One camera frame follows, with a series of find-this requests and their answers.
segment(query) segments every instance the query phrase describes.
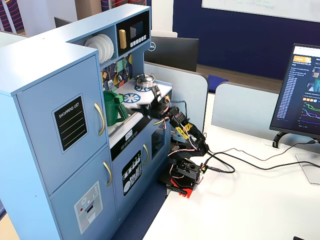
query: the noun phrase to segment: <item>black monitor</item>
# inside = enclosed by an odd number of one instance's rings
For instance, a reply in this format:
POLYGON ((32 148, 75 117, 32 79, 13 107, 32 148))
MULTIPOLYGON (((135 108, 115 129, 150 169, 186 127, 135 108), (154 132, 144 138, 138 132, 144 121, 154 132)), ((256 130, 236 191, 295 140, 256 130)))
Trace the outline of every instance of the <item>black monitor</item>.
POLYGON ((151 38, 151 48, 144 52, 144 60, 177 69, 197 70, 199 39, 182 37, 151 38))
POLYGON ((293 46, 270 129, 320 139, 320 46, 293 46))
POLYGON ((59 18, 59 17, 54 17, 54 23, 55 23, 55 28, 59 28, 59 27, 62 27, 64 25, 67 25, 67 24, 70 24, 71 21, 67 21, 67 20, 64 20, 62 18, 59 18))

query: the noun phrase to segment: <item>gray desk divider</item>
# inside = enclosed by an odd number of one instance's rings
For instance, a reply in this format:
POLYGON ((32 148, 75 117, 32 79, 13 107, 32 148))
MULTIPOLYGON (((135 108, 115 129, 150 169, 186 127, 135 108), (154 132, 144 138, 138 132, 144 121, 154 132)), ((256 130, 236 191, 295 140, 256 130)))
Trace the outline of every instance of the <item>gray desk divider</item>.
MULTIPOLYGON (((269 126, 278 96, 276 92, 223 82, 215 92, 211 124, 272 141, 278 132, 269 130, 269 126)), ((292 146, 310 140, 310 137, 287 134, 280 143, 292 146)), ((296 147, 320 153, 318 144, 296 147)))
MULTIPOLYGON (((151 62, 144 62, 144 73, 155 74, 155 78, 172 84, 172 100, 186 101, 187 117, 201 132, 204 130, 207 96, 209 90, 208 79, 205 75, 164 66, 151 62)), ((185 114, 185 104, 175 103, 185 114)))

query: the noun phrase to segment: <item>stove burner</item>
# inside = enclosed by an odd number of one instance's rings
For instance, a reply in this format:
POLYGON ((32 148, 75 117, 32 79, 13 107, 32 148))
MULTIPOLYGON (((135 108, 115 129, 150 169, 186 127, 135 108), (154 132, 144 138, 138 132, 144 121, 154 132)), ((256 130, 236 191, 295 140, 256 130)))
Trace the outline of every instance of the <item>stove burner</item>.
POLYGON ((136 102, 139 102, 141 99, 141 96, 136 93, 127 93, 124 94, 124 103, 126 104, 134 104, 136 102))
POLYGON ((145 93, 151 91, 151 87, 134 86, 134 90, 145 93))

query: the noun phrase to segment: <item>gold cabinet handle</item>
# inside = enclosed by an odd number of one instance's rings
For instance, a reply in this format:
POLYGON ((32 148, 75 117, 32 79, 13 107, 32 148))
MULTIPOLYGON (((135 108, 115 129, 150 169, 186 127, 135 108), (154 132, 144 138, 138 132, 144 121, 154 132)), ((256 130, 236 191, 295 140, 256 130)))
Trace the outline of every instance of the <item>gold cabinet handle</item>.
POLYGON ((99 107, 98 103, 95 102, 94 107, 98 111, 98 113, 100 114, 100 117, 102 120, 102 128, 98 132, 98 135, 101 136, 106 129, 106 121, 105 121, 104 113, 101 111, 101 108, 99 107))
POLYGON ((108 187, 111 183, 112 183, 112 180, 113 180, 113 176, 112 176, 112 172, 111 172, 111 169, 110 169, 110 167, 108 166, 108 164, 104 161, 103 162, 103 166, 105 167, 105 169, 107 169, 107 171, 109 172, 109 174, 110 174, 110 181, 108 181, 107 183, 106 183, 106 186, 108 187))
POLYGON ((145 144, 143 144, 143 148, 145 149, 146 155, 147 155, 147 159, 146 159, 146 161, 143 163, 143 165, 146 165, 146 164, 149 162, 150 155, 149 155, 149 150, 148 150, 148 148, 147 148, 147 146, 146 146, 145 144))

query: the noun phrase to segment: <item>shopping list sign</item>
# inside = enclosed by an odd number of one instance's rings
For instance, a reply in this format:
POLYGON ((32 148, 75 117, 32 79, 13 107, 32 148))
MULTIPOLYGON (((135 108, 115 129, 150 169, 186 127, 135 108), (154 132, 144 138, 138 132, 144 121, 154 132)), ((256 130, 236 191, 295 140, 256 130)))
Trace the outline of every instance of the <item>shopping list sign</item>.
POLYGON ((82 97, 79 96, 54 112, 63 151, 87 133, 82 97))

